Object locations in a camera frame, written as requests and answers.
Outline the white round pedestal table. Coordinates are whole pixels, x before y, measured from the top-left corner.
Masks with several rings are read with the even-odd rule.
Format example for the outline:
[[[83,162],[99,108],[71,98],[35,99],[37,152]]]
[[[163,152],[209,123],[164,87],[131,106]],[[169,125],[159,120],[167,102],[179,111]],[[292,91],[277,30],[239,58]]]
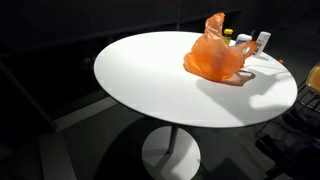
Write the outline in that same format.
[[[268,122],[291,108],[297,85],[291,73],[263,53],[249,57],[228,83],[187,72],[184,55],[200,35],[162,31],[120,39],[94,63],[100,86],[117,102],[166,121],[142,146],[142,162],[154,180],[191,180],[201,155],[183,128],[238,128]]]

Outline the yellow-capped brown bottle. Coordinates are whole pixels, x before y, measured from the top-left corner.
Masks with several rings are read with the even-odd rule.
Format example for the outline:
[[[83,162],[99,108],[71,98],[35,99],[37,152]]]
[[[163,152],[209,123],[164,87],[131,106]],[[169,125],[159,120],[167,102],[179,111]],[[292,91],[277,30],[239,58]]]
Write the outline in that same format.
[[[229,45],[232,39],[233,30],[232,29],[225,29],[223,32],[224,42]]]

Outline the orange plastic bag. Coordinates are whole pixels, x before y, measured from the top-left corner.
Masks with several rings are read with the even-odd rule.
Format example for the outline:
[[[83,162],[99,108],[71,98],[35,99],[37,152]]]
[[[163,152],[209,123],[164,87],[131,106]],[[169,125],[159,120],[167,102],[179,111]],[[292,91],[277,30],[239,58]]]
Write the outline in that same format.
[[[204,33],[194,42],[184,56],[186,71],[211,81],[221,82],[231,78],[244,67],[245,61],[257,49],[256,41],[229,46],[223,39],[225,14],[216,13],[205,22]]]

